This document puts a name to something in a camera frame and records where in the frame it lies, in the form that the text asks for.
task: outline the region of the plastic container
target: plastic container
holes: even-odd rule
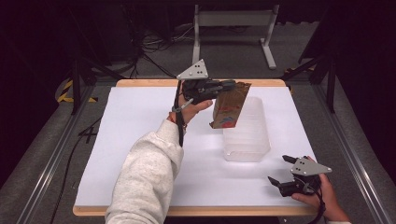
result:
[[[235,128],[223,129],[226,161],[261,161],[270,148],[262,99],[247,97]]]

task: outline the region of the fleece sleeve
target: fleece sleeve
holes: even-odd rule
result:
[[[183,158],[175,123],[165,119],[132,147],[113,190],[106,223],[163,223]]]

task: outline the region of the gray carpet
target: gray carpet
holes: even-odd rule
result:
[[[209,75],[213,78],[269,78],[280,77],[286,68],[298,66],[297,60],[312,35],[316,24],[276,26],[270,48],[277,69],[269,70],[259,46],[258,40],[263,32],[259,28],[248,28],[242,34],[231,33],[224,29],[209,29],[202,34],[201,58]],[[191,65],[192,41],[186,39],[164,51],[148,54],[153,61],[178,74]],[[168,78],[151,63],[140,60],[136,78]],[[353,223],[372,224],[375,218],[367,205],[355,176],[343,155],[341,144],[334,133],[326,113],[320,106],[319,98],[306,80],[307,74],[301,74],[288,81],[292,86],[292,98],[296,104],[308,139],[318,158],[318,162],[331,166],[330,179],[337,191],[340,204],[350,215]],[[106,107],[106,99],[114,80],[100,77],[92,97],[98,97],[97,103],[87,103],[78,125],[70,136],[66,151],[50,181],[41,203],[34,212],[31,223],[50,223],[54,205],[62,187],[65,167],[78,133],[100,118]],[[353,110],[345,94],[337,83],[335,93],[335,111],[344,128],[346,139],[358,153],[361,162],[372,180],[380,200],[389,216],[396,220],[396,188],[375,157],[361,127],[354,117]],[[35,183],[61,137],[64,126],[70,118],[72,104],[60,103],[46,126],[30,146],[14,173],[0,191],[0,223],[16,223],[23,207],[30,197]],[[103,217],[76,217],[72,207],[78,191],[78,183],[90,157],[94,137],[86,143],[86,137],[79,142],[67,176],[64,195],[56,212],[54,223],[104,223]],[[307,223],[312,217],[280,217],[280,223]]]

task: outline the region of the brown cardboard box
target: brown cardboard box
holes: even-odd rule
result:
[[[251,83],[238,82],[232,91],[219,94],[213,110],[213,129],[234,128],[241,114]]]

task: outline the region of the white paper sheet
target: white paper sheet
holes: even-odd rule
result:
[[[134,142],[155,131],[170,111],[176,88],[113,88],[75,206],[109,206],[120,168]],[[190,123],[171,206],[304,206],[283,198],[267,176],[291,181],[282,155],[315,158],[288,88],[251,87],[262,98],[271,150],[261,162],[226,161],[222,130],[213,130],[213,106]]]

